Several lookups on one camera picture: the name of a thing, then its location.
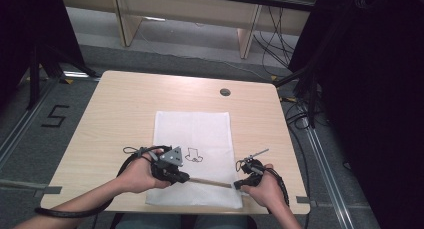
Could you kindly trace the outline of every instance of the metal rod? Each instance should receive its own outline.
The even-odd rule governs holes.
[[[256,153],[256,154],[250,155],[250,156],[248,156],[246,159],[252,159],[252,158],[254,158],[255,156],[258,156],[258,155],[260,155],[260,154],[262,154],[262,153],[265,153],[265,152],[267,152],[267,151],[269,151],[269,148],[267,148],[267,149],[265,149],[265,150],[263,150],[263,151],[261,151],[261,152],[258,152],[258,153]]]
[[[205,180],[200,178],[190,178],[189,182],[200,183],[200,184],[211,185],[211,186],[219,186],[219,187],[225,187],[225,188],[232,188],[231,184],[228,184],[228,183],[210,181],[210,180]]]
[[[306,108],[304,106],[298,107],[298,109],[300,112],[306,112]],[[307,118],[303,118],[303,124],[305,127],[309,125]],[[334,205],[334,210],[336,212],[340,226],[342,229],[353,229],[355,227],[353,226],[349,209],[333,176],[333,173],[331,171],[325,153],[322,149],[316,130],[314,128],[307,127],[306,131],[309,142],[311,143],[313,152],[317,159],[318,167],[322,173],[325,185],[327,187],[331,202]]]
[[[6,163],[6,160],[9,158],[9,156],[12,154],[13,150],[18,145],[22,136],[28,130],[29,126],[32,123],[32,120],[34,119],[35,115],[37,115],[38,111],[40,110],[40,107],[43,104],[44,99],[47,97],[49,92],[57,84],[57,81],[58,81],[57,79],[47,80],[46,85],[43,87],[43,89],[40,93],[41,97],[38,100],[38,102],[32,107],[32,109],[26,110],[24,115],[21,117],[19,122],[16,124],[16,126],[9,133],[6,140],[1,145],[1,147],[0,147],[0,169],[4,166],[4,164]]]
[[[0,187],[44,190],[47,186],[47,184],[0,179]]]

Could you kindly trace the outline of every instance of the person's right hand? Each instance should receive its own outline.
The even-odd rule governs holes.
[[[149,153],[144,153],[143,156],[148,160],[152,160]],[[171,185],[168,181],[161,181],[154,178],[150,171],[150,162],[144,158],[132,161],[116,179],[121,181],[120,184],[124,187],[123,192],[140,193],[148,189],[165,188]]]
[[[273,165],[267,164],[265,167],[273,168]],[[276,178],[267,171],[264,172],[258,186],[243,185],[240,189],[248,193],[259,205],[267,207],[270,210],[274,206],[281,206],[281,203],[285,205],[283,192],[278,186]]]

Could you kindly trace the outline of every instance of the table top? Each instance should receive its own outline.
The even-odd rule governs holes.
[[[221,89],[230,90],[222,96]],[[150,146],[157,111],[229,112],[235,160],[262,151],[262,163],[272,163],[283,178],[294,214],[309,212],[306,197],[276,88],[271,84],[195,77],[107,71],[103,74],[69,143],[50,186],[60,194],[44,195],[41,206],[51,208],[116,177],[128,157],[126,146]],[[239,172],[239,178],[247,175]],[[243,208],[152,206],[146,193],[117,196],[107,211],[160,213],[267,214],[249,196]]]

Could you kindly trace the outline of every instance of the metal tool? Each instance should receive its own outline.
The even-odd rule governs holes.
[[[275,177],[277,180],[278,186],[283,192],[284,201],[287,206],[289,206],[289,195],[287,193],[286,185],[284,184],[283,178],[278,175],[278,173],[273,168],[266,168],[262,165],[262,162],[259,160],[253,159],[255,156],[260,155],[264,152],[267,152],[269,149],[265,149],[261,152],[258,152],[254,155],[250,155],[242,160],[237,161],[236,170],[243,170],[245,174],[249,174],[249,176],[244,180],[238,180],[234,182],[235,189],[239,190],[243,185],[247,186],[257,186],[262,180],[262,176],[265,171],[269,172],[271,175]]]
[[[217,181],[211,181],[206,179],[200,179],[200,178],[191,178],[188,180],[189,182],[194,183],[200,183],[205,185],[211,185],[211,186],[218,186],[218,187],[225,187],[225,188],[232,188],[231,184],[229,183],[223,183],[223,182],[217,182]]]

